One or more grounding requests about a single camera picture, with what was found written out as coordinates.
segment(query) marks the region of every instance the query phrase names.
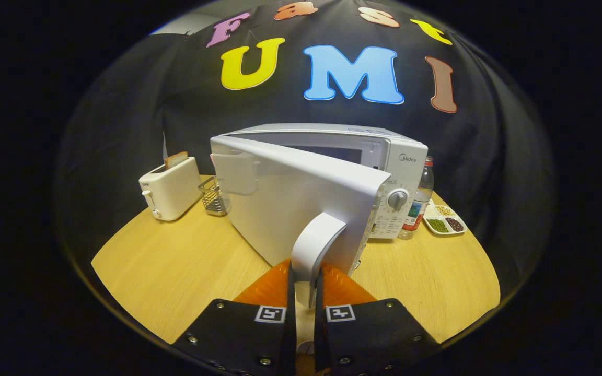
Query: white toaster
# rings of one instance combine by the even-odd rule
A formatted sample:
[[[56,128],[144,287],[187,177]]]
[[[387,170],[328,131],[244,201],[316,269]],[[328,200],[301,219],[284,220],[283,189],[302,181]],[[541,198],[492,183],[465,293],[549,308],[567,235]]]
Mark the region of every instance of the white toaster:
[[[201,178],[194,157],[168,170],[162,164],[141,176],[138,183],[153,216],[161,221],[178,219],[201,197]]]

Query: blue letter m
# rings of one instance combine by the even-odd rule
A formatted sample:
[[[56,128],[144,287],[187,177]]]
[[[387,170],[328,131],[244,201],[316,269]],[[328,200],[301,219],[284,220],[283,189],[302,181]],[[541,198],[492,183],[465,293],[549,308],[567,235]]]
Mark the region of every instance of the blue letter m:
[[[359,84],[368,76],[365,100],[378,103],[401,104],[403,95],[396,88],[394,57],[396,52],[382,47],[366,47],[354,63],[332,45],[313,45],[303,50],[312,63],[310,89],[304,92],[308,100],[329,100],[336,90],[329,87],[329,75],[345,98],[351,98]]]

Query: metal utensil holder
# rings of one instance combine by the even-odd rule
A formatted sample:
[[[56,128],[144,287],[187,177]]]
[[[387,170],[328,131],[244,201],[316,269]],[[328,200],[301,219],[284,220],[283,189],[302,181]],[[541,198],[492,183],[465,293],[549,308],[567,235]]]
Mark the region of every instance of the metal utensil holder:
[[[224,198],[219,191],[219,185],[215,181],[215,176],[199,184],[201,192],[201,202],[206,209],[206,213],[211,216],[223,217],[227,215],[227,207]]]

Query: plastic bottle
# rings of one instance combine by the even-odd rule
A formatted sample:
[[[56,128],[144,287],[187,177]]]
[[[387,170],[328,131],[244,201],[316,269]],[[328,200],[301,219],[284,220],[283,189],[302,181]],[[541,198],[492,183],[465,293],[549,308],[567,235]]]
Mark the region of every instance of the plastic bottle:
[[[420,186],[418,191],[415,193],[415,199],[413,206],[410,207],[408,217],[403,222],[403,228],[399,233],[400,239],[410,239],[413,237],[413,233],[420,226],[422,217],[426,211],[426,207],[431,199],[433,193],[433,158],[427,157],[424,162],[424,171],[422,171],[422,178],[420,179]]]

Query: toast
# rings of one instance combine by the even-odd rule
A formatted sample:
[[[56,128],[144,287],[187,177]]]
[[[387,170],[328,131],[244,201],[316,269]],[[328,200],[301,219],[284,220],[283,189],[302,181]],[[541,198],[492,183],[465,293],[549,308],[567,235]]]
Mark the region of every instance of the toast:
[[[182,151],[178,154],[171,155],[169,158],[164,159],[165,171],[179,165],[181,162],[187,159],[187,152]]]

